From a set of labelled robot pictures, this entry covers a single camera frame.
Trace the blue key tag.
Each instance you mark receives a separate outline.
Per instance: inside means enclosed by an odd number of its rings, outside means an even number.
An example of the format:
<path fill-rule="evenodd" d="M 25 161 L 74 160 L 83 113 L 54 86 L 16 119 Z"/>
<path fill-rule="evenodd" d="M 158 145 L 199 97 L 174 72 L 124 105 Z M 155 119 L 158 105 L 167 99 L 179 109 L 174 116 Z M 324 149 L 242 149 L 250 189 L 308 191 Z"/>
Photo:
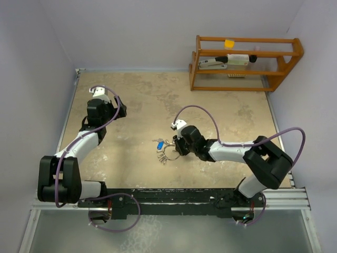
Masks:
<path fill-rule="evenodd" d="M 157 144 L 157 152 L 161 152 L 162 151 L 162 149 L 163 149 L 163 146 L 164 146 L 164 142 L 162 141 L 162 142 L 159 142 L 158 144 Z"/>

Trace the bunch of metal keys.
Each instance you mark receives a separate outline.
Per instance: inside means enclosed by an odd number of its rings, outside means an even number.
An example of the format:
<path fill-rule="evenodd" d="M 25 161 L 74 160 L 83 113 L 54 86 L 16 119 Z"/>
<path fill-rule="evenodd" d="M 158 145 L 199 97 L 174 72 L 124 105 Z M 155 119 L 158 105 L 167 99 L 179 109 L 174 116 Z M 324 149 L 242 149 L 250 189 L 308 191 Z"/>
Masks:
<path fill-rule="evenodd" d="M 165 145 L 167 145 L 167 144 L 169 144 L 169 141 L 168 140 L 164 140 L 164 139 L 161 139 L 161 138 L 159 138 L 159 139 L 154 139 L 154 140 L 152 140 L 153 142 L 156 142 L 157 144 L 159 143 L 159 142 L 164 142 L 164 146 Z M 158 153 L 158 156 L 157 156 L 157 158 L 158 158 L 158 160 L 159 160 L 159 162 L 160 163 L 162 163 L 162 164 L 166 164 L 166 160 L 164 159 L 164 155 L 163 155 L 163 149 L 162 149 L 162 151 L 161 152 L 157 152 Z"/>

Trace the large metal keyring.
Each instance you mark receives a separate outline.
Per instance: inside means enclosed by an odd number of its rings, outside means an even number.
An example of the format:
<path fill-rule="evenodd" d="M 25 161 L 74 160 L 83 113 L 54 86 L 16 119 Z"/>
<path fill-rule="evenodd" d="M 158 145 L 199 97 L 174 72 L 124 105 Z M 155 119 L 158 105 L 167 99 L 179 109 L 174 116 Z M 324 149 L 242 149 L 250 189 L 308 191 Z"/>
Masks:
<path fill-rule="evenodd" d="M 175 144 L 173 143 L 164 146 L 163 155 L 166 161 L 175 161 L 180 157 L 180 154 L 176 151 Z"/>

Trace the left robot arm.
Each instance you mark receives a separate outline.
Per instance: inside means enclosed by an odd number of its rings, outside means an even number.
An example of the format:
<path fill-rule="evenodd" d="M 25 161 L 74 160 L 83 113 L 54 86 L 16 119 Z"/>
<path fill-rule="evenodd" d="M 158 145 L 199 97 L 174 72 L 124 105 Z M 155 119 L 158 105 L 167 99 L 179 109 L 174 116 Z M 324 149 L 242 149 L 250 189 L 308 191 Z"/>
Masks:
<path fill-rule="evenodd" d="M 37 197 L 41 202 L 54 202 L 57 206 L 77 203 L 83 196 L 79 166 L 84 158 L 101 144 L 106 135 L 106 126 L 124 118 L 127 107 L 119 96 L 111 101 L 93 98 L 87 103 L 87 116 L 81 123 L 76 138 L 54 155 L 45 155 L 39 163 Z"/>

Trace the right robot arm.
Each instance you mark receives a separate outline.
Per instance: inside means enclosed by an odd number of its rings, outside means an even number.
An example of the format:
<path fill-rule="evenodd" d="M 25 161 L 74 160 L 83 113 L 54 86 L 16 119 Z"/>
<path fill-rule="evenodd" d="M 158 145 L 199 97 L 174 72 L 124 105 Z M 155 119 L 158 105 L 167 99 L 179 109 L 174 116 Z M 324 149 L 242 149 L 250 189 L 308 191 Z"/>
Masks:
<path fill-rule="evenodd" d="M 247 206 L 253 196 L 265 189 L 278 189 L 293 166 L 293 160 L 272 141 L 254 146 L 266 140 L 264 136 L 244 144 L 230 143 L 226 147 L 217 139 L 205 139 L 197 127 L 185 122 L 181 126 L 172 124 L 171 128 L 177 132 L 173 141 L 179 155 L 193 153 L 202 161 L 239 162 L 250 168 L 252 175 L 244 178 L 235 189 L 234 200 L 239 206 Z"/>

